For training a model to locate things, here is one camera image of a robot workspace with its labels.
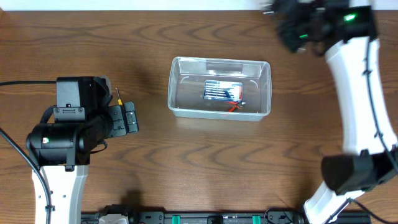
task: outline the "wood grain surface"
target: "wood grain surface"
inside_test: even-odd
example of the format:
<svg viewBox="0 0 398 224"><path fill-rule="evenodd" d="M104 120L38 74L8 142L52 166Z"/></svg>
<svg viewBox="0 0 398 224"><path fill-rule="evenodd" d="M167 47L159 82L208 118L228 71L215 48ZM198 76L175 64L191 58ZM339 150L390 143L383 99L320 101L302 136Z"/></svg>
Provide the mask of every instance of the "wood grain surface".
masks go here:
<svg viewBox="0 0 398 224"><path fill-rule="evenodd" d="M378 12L377 20L382 84L397 131L398 14ZM176 118L167 107L176 56L269 62L270 115L258 123ZM110 139L91 157L83 211L112 203L167 211L298 208L322 182L322 157L341 153L325 59L289 53L260 12L4 13L0 82L85 75L107 75L124 101L135 102L141 130ZM24 148L54 104L55 85L2 86L0 125ZM32 171L6 141L0 149L0 223L33 223ZM398 220L397 188L395 178L360 201Z"/></svg>

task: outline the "plastic container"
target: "plastic container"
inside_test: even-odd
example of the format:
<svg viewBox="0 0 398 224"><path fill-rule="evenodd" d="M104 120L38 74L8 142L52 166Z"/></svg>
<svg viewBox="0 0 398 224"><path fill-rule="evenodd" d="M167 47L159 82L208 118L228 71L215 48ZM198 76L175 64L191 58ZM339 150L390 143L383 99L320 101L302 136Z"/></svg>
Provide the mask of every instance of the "plastic container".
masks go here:
<svg viewBox="0 0 398 224"><path fill-rule="evenodd" d="M214 83L221 97L211 97ZM234 103L239 109L228 112ZM258 61L176 57L168 104L179 117L260 121L271 111L271 67Z"/></svg>

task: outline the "cable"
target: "cable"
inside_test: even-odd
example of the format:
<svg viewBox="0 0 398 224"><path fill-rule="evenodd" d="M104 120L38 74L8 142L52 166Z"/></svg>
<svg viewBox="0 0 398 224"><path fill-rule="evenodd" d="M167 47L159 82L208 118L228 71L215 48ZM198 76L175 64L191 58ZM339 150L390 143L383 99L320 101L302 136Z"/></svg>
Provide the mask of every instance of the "cable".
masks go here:
<svg viewBox="0 0 398 224"><path fill-rule="evenodd" d="M347 200L339 207L337 210L329 216L329 218L326 220L325 223L329 223L332 219L334 219L335 216L340 214L341 211L350 203L350 198L347 198Z"/></svg>
<svg viewBox="0 0 398 224"><path fill-rule="evenodd" d="M108 143L106 143L106 141L104 140L103 144L104 144L104 148L103 149L97 150L97 151L91 151L90 154L96 154L96 153L99 153L101 151L104 151L108 147Z"/></svg>
<svg viewBox="0 0 398 224"><path fill-rule="evenodd" d="M394 170L398 174L398 165L395 162L394 158L392 157L390 151L388 150L388 147L386 145L386 142L383 139L383 133L380 130L379 126L379 121L377 120L376 116L376 110L374 109L374 102L373 102L373 95L372 95L372 90L371 90L371 73L372 71L369 70L369 51L370 51L370 45L371 45L371 37L369 36L368 39L368 46L366 47L366 58L365 58L365 64L366 68L365 71L363 72L364 75L366 75L366 84L368 85L368 95L369 95L369 101L371 104L371 109L372 109L372 114L373 114L373 120L374 120L374 125L376 127L376 134L374 137L379 137L381 144L383 145L384 152L387 155L387 158L390 160L390 163L392 164Z"/></svg>
<svg viewBox="0 0 398 224"><path fill-rule="evenodd" d="M33 169L33 171L36 173L37 177L39 178L40 183L42 184L43 189L44 189L45 199L47 201L47 206L45 207L45 210L47 212L46 224L50 224L51 211L54 209L54 206L51 204L50 190L49 190L49 187L47 186L47 184L45 183L42 174L40 173L39 169L35 166L33 161L29 158L29 156L21 149L21 147L19 147L18 144L16 142L14 142L14 140L12 140L12 138L10 136L8 136L8 134L5 131L3 131L3 129L1 129L1 128L0 128L0 134L12 147L14 147L19 152L19 154L26 160L26 162L31 166L31 168Z"/></svg>
<svg viewBox="0 0 398 224"><path fill-rule="evenodd" d="M354 202L355 204L357 204L359 207L362 208L362 210L364 210L367 214L369 214L370 216L372 216L373 218L377 219L379 222L385 223L385 224L398 224L398 222L389 222L386 221L382 218L380 218L379 216L377 216L375 213L373 213L372 211L370 211L368 208L366 208L363 204L359 203L357 200L349 198L348 199L349 202Z"/></svg>
<svg viewBox="0 0 398 224"><path fill-rule="evenodd" d="M293 220L291 218L289 218L289 216L286 214L286 212L285 211L282 211L282 212L286 215L286 218L288 219L288 221L293 223Z"/></svg>
<svg viewBox="0 0 398 224"><path fill-rule="evenodd" d="M11 81L11 82L2 82L0 86L4 85L17 85L17 84L55 84L57 81L44 81L44 80L35 80L35 81Z"/></svg>
<svg viewBox="0 0 398 224"><path fill-rule="evenodd" d="M270 220L268 219L268 216L264 215L264 218L267 220L267 224L268 224L268 223L270 223L270 224L275 224L274 222L272 222L272 221L270 221Z"/></svg>

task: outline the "black cable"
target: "black cable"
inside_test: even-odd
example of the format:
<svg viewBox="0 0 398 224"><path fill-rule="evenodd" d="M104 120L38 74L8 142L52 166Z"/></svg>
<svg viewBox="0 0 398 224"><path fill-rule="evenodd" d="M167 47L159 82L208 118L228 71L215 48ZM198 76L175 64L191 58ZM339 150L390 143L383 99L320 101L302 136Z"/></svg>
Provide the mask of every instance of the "black cable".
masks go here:
<svg viewBox="0 0 398 224"><path fill-rule="evenodd" d="M44 80L35 80L35 81L10 81L10 82L2 82L0 86L4 85L16 85L16 84L55 84L57 81L44 81Z"/></svg>
<svg viewBox="0 0 398 224"><path fill-rule="evenodd" d="M97 151L91 151L90 154L96 154L96 153L99 153L101 151L104 151L108 147L108 143L106 143L106 141L104 140L103 144L104 144L104 148L103 149L97 150Z"/></svg>
<svg viewBox="0 0 398 224"><path fill-rule="evenodd" d="M332 219L334 219L335 216L337 216L343 209L349 204L350 198L347 198L347 200L339 207L337 210L329 216L329 218L326 220L325 223L329 223Z"/></svg>
<svg viewBox="0 0 398 224"><path fill-rule="evenodd" d="M368 39L368 46L366 47L366 58L365 58L365 64L366 64L366 68L364 71L364 75L366 75L366 84L368 85L368 95L369 95L369 101L371 104L371 109L372 109L372 114L373 114L373 120L374 120L374 125L376 127L376 134L374 137L379 137L381 144L383 145L384 148L384 152L387 155L387 158L390 160L391 165L393 166L394 170L396 171L396 173L398 174L398 165L397 162L394 160L394 158L392 157L390 151L388 150L388 147L386 145L386 142L383 139L383 133L380 130L380 126L379 126L379 121L377 120L377 116L376 116L376 110L374 109L374 102L373 102L373 95L372 95L372 90L371 90L371 73L372 71L370 71L369 69L369 51L370 51L370 45L371 45L371 38L369 37Z"/></svg>
<svg viewBox="0 0 398 224"><path fill-rule="evenodd" d="M367 214L369 214L370 216L372 216L373 218L377 219L379 222L385 223L385 224L398 224L398 222L389 222L386 221L382 218L380 218L379 216L377 216L375 213L373 213L372 211L370 211L368 208L366 208L363 204L359 203L357 200L355 199L349 199L349 202L354 202L355 204L357 204L359 207L362 208L362 210L364 210Z"/></svg>
<svg viewBox="0 0 398 224"><path fill-rule="evenodd" d="M47 212L46 224L50 224L51 211L53 210L54 206L51 204L50 190L49 190L49 187L47 186L47 184L45 183L42 174L40 173L39 169L35 166L33 161L29 158L29 156L21 149L21 147L19 147L18 144L16 142L14 142L14 140L12 140L12 138L10 136L8 136L8 134L5 131L3 131L3 129L1 129L1 128L0 128L0 134L12 147L14 147L19 152L19 154L26 160L26 162L31 166L31 168L33 169L33 171L36 173L37 177L39 178L40 183L42 184L43 189L44 189L45 199L47 201L47 206L45 207L45 210Z"/></svg>
<svg viewBox="0 0 398 224"><path fill-rule="evenodd" d="M291 218L289 218L289 216L286 214L286 212L285 211L282 211L282 212L286 215L286 218L288 219L288 221L293 223L293 220Z"/></svg>
<svg viewBox="0 0 398 224"><path fill-rule="evenodd" d="M42 118L40 119L40 124L47 124L47 122L49 121L49 119L51 118L54 108L56 106L50 106L49 108L47 108L47 110L44 111Z"/></svg>
<svg viewBox="0 0 398 224"><path fill-rule="evenodd" d="M267 216L264 215L264 218L267 220L267 224L268 224L268 223L270 223L270 224L275 224L275 223L271 222L271 221L268 219Z"/></svg>

